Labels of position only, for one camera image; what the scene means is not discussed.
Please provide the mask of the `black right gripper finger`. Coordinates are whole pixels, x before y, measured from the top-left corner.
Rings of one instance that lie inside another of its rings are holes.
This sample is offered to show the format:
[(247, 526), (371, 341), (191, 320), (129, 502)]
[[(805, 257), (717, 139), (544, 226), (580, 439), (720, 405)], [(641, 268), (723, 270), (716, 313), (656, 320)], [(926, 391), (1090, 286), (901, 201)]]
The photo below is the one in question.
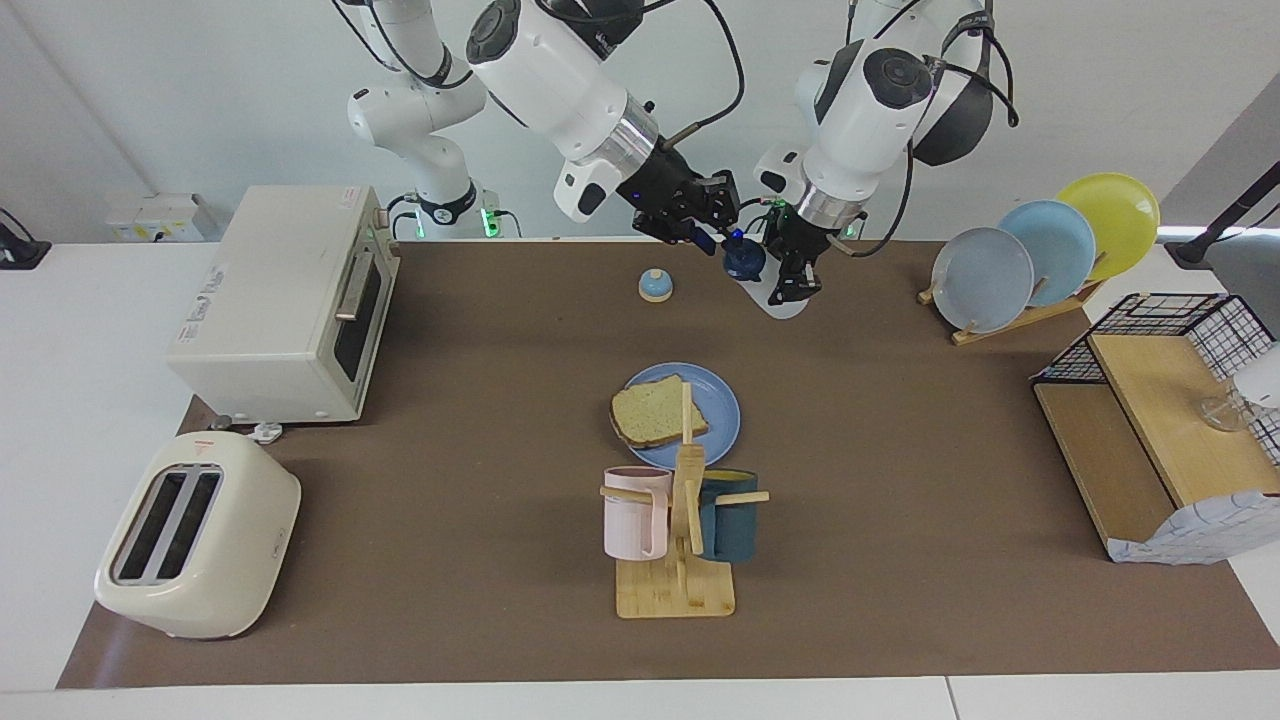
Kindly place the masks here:
[(731, 229), (739, 223), (741, 208), (732, 170), (717, 170), (695, 179), (695, 219), (717, 229)]
[(692, 218), (681, 220), (672, 218), (655, 219), (655, 237), (668, 245), (691, 243), (709, 258), (713, 258), (717, 252), (716, 240)]

